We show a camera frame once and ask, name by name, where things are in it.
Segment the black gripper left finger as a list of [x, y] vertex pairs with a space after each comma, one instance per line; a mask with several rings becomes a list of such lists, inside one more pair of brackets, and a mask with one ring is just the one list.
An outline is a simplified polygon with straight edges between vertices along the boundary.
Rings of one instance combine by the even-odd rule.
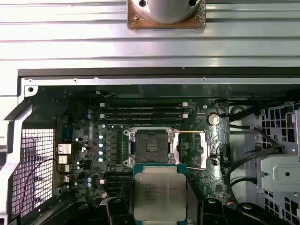
[[76, 202], [56, 216], [57, 225], [133, 225], [134, 217], [120, 197], [106, 197], [92, 205]]

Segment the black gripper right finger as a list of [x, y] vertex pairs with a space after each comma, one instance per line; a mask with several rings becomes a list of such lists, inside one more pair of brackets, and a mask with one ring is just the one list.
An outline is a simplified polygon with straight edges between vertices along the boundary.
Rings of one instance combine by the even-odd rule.
[[187, 213], [194, 225], [286, 225], [286, 221], [250, 202], [231, 209], [218, 199], [204, 197], [195, 185], [187, 185]]

